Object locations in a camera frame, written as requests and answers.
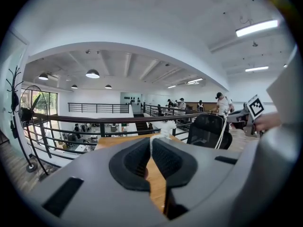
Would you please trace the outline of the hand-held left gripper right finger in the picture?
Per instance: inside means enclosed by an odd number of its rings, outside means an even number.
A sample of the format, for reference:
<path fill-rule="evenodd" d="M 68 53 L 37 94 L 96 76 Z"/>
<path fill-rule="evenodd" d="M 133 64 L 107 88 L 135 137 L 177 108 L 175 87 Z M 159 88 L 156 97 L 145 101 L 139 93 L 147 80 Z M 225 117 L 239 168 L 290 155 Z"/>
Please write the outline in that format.
<path fill-rule="evenodd" d="M 187 185 L 198 168 L 192 155 L 161 139 L 152 141 L 152 158 L 166 180 L 167 188 Z"/>

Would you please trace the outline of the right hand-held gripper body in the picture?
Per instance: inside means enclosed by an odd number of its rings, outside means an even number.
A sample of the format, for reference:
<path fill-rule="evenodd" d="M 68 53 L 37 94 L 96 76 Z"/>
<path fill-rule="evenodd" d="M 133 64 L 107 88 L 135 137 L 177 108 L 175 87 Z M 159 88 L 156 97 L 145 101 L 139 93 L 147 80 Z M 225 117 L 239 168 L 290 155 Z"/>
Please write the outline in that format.
<path fill-rule="evenodd" d="M 254 122 L 263 114 L 264 110 L 264 104 L 261 102 L 259 96 L 255 95 L 247 103 L 243 104 L 243 109 L 228 113 L 226 120 L 233 125 L 241 123 L 246 136 L 257 137 Z"/>

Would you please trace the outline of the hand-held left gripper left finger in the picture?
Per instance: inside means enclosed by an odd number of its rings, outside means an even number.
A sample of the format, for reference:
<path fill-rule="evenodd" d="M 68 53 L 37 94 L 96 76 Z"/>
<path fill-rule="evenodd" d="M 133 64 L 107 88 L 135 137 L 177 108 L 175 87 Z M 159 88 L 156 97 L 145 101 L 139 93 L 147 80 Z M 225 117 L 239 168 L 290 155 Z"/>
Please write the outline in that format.
<path fill-rule="evenodd" d="M 118 151 L 109 161 L 112 177 L 125 189 L 149 192 L 150 184 L 145 179 L 145 170 L 150 160 L 150 139 L 141 138 Z"/>

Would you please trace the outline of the white drawstring hair dryer bag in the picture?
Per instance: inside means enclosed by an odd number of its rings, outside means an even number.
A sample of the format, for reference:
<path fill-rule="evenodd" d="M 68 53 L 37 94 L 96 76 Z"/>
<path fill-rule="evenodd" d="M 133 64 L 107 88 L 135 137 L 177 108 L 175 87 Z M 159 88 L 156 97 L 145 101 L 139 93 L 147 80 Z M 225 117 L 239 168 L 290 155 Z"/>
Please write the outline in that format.
<path fill-rule="evenodd" d="M 226 126 L 228 126 L 228 124 L 224 120 L 223 130 L 225 130 Z M 152 141 L 154 139 L 170 139 L 170 132 L 172 130 L 176 129 L 176 128 L 177 128 L 177 125 L 176 125 L 176 123 L 174 121 L 168 121 L 168 122 L 164 123 L 164 126 L 160 130 L 160 134 L 151 137 L 151 139 L 150 139 L 150 152 L 151 152 L 151 155 L 152 155 Z M 220 144 L 221 144 L 223 130 L 222 130 L 221 136 L 219 137 L 217 145 L 215 146 L 214 149 L 217 149 L 217 146 L 220 146 Z"/>

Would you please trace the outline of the person's right forearm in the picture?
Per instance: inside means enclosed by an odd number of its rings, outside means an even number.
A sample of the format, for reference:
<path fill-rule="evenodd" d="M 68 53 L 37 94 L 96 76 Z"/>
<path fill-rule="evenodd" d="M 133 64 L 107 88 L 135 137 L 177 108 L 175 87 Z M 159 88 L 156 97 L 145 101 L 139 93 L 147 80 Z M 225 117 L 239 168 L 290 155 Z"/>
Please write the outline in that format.
<path fill-rule="evenodd" d="M 281 119 L 278 112 L 268 113 L 264 115 L 264 130 L 269 130 L 271 128 L 281 125 Z"/>

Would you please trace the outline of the person's right hand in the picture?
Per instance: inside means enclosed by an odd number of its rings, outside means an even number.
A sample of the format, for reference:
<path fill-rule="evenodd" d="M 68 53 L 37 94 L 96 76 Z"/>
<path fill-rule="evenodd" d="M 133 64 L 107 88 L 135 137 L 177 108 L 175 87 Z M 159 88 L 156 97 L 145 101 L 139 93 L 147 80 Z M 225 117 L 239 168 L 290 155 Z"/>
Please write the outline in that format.
<path fill-rule="evenodd" d="M 264 131 L 267 129 L 267 118 L 265 115 L 260 116 L 254 121 L 255 131 Z"/>

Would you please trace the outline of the person's white shirt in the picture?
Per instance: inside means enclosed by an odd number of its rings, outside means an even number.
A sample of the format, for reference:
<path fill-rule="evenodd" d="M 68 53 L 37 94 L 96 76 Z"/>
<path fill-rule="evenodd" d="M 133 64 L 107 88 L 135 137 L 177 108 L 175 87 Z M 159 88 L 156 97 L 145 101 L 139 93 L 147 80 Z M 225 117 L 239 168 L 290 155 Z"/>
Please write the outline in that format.
<path fill-rule="evenodd" d="M 303 123 L 303 59 L 295 46 L 287 66 L 267 88 L 283 124 Z"/>

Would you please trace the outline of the black mesh office chair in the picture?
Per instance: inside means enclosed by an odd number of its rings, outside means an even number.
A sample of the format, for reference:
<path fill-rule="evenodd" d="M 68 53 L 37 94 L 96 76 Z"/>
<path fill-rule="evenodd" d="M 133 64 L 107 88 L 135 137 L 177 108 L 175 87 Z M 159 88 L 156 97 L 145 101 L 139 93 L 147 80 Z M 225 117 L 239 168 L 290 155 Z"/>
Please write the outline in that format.
<path fill-rule="evenodd" d="M 187 144 L 215 148 L 221 136 L 224 119 L 213 114 L 201 114 L 189 127 Z M 218 149 L 227 150 L 232 143 L 232 135 L 223 130 L 222 141 Z"/>

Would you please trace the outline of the black railing with wooden handrail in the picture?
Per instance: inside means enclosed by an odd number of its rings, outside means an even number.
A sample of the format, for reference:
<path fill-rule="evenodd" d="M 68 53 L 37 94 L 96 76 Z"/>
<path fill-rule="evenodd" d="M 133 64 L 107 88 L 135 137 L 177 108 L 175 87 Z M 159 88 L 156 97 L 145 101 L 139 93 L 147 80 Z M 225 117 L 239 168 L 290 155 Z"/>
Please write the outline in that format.
<path fill-rule="evenodd" d="M 172 115 L 172 116 L 157 116 L 157 117 L 133 117 L 133 118 L 85 118 L 85 117 L 70 117 L 70 116 L 58 116 L 58 115 L 44 115 L 38 113 L 31 113 L 29 120 L 25 121 L 21 119 L 21 125 L 25 131 L 25 137 L 30 140 L 31 149 L 34 152 L 34 156 L 37 160 L 43 161 L 49 165 L 60 168 L 69 164 L 72 160 L 79 155 L 85 153 L 85 150 L 69 150 L 60 148 L 56 145 L 56 142 L 65 143 L 68 145 L 76 144 L 78 146 L 96 146 L 96 142 L 88 142 L 88 140 L 73 141 L 68 139 L 60 139 L 54 136 L 54 132 L 67 133 L 67 134 L 80 134 L 80 135 L 96 135 L 102 138 L 119 135 L 146 135 L 155 134 L 160 132 L 160 129 L 149 130 L 126 130 L 122 132 L 106 132 L 106 124 L 131 124 L 131 123 L 152 123 L 152 122 L 168 122 L 177 121 L 187 118 L 196 118 L 203 112 L 190 113 L 185 115 Z M 44 123 L 51 123 L 51 121 L 68 122 L 68 123 L 89 123 L 96 125 L 100 128 L 99 132 L 83 132 L 83 131 L 68 131 L 62 129 L 55 129 L 51 126 L 44 126 Z"/>

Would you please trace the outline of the black metal railing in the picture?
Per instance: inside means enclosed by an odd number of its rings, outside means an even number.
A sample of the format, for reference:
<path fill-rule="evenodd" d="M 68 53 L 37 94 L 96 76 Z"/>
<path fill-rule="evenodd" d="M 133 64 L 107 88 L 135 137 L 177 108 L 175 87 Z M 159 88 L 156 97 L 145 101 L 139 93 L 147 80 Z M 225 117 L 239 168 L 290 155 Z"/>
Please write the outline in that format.
<path fill-rule="evenodd" d="M 81 113 L 129 113 L 129 106 L 120 104 L 68 103 L 69 112 Z"/>

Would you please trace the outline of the large glass window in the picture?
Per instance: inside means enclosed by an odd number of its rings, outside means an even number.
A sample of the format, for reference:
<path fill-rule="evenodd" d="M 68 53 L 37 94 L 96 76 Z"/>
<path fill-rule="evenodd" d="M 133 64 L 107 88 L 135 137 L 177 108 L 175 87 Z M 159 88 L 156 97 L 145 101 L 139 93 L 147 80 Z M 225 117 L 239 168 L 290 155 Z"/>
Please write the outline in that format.
<path fill-rule="evenodd" d="M 57 114 L 57 93 L 23 88 L 21 89 L 21 107 L 31 108 L 38 97 L 39 99 L 34 107 L 35 113 L 47 115 Z"/>

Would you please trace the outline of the black standing fan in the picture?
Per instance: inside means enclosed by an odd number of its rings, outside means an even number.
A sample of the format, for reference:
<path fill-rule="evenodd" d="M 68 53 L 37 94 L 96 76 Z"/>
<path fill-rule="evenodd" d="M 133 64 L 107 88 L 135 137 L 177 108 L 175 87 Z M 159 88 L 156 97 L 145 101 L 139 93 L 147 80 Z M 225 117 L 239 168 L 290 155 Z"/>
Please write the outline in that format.
<path fill-rule="evenodd" d="M 36 113 L 48 114 L 47 100 L 44 93 L 38 86 L 31 85 L 25 88 L 22 92 L 18 115 L 20 117 L 27 142 L 33 151 L 33 156 L 35 156 L 37 163 L 43 171 L 42 175 L 39 176 L 39 179 L 42 180 L 49 174 L 41 162 L 35 148 L 35 144 L 40 145 L 40 143 L 44 141 L 42 134 L 36 131 L 36 126 L 39 123 L 39 119 L 35 117 Z"/>

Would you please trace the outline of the black coat rack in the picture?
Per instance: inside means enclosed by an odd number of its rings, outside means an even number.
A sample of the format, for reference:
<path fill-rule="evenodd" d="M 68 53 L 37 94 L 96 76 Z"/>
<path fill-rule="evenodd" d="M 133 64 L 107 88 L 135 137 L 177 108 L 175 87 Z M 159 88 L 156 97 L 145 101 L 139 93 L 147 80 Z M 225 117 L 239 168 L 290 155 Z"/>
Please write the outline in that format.
<path fill-rule="evenodd" d="M 9 71 L 12 74 L 12 82 L 10 82 L 8 79 L 6 79 L 6 81 L 9 83 L 11 89 L 7 89 L 7 92 L 11 93 L 11 111 L 9 112 L 9 114 L 11 114 L 12 116 L 12 120 L 10 121 L 10 128 L 13 134 L 13 137 L 15 139 L 18 140 L 19 146 L 22 150 L 22 153 L 27 161 L 27 166 L 26 166 L 26 171 L 29 173 L 34 172 L 37 169 L 37 163 L 34 162 L 30 162 L 28 155 L 26 154 L 19 133 L 18 133 L 18 129 L 17 129 L 17 121 L 16 121 L 16 116 L 15 113 L 17 113 L 17 106 L 19 106 L 19 99 L 17 96 L 17 90 L 16 87 L 21 84 L 21 82 L 19 84 L 16 84 L 16 78 L 17 76 L 21 73 L 20 68 L 18 66 L 16 66 L 15 71 L 13 72 L 11 69 L 9 69 Z"/>

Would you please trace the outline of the wall panel with black caps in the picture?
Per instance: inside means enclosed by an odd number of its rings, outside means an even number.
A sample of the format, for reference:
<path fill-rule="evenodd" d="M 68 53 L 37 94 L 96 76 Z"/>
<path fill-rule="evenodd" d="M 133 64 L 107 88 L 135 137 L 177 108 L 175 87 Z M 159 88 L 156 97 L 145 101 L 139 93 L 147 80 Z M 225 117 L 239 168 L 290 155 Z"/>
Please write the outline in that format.
<path fill-rule="evenodd" d="M 121 104 L 131 104 L 131 105 L 141 105 L 142 94 L 131 93 L 131 92 L 121 92 L 120 93 L 120 103 Z"/>

